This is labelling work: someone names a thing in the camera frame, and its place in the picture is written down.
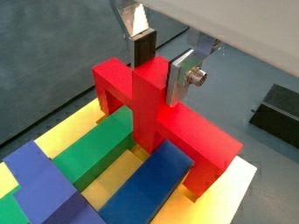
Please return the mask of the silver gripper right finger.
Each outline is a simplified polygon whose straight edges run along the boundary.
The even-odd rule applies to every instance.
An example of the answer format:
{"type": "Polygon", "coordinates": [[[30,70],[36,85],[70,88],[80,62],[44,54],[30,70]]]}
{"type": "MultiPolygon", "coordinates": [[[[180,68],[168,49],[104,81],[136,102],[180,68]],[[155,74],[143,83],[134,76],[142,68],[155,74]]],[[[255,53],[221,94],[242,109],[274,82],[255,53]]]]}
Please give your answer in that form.
{"type": "Polygon", "coordinates": [[[202,70],[203,61],[217,52],[223,42],[191,28],[187,35],[191,45],[171,61],[167,75],[166,103],[174,107],[186,97],[190,85],[199,87],[207,80],[202,70]]]}

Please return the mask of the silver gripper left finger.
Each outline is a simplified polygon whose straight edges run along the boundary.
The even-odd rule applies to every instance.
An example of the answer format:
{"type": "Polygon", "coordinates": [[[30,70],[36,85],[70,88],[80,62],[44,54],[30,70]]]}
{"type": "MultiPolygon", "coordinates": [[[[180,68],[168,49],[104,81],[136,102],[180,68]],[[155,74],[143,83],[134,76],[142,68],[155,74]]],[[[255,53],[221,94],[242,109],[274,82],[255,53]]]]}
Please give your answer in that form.
{"type": "Polygon", "coordinates": [[[146,7],[135,0],[110,0],[123,31],[131,67],[142,66],[155,57],[156,30],[150,27],[146,7]]]}

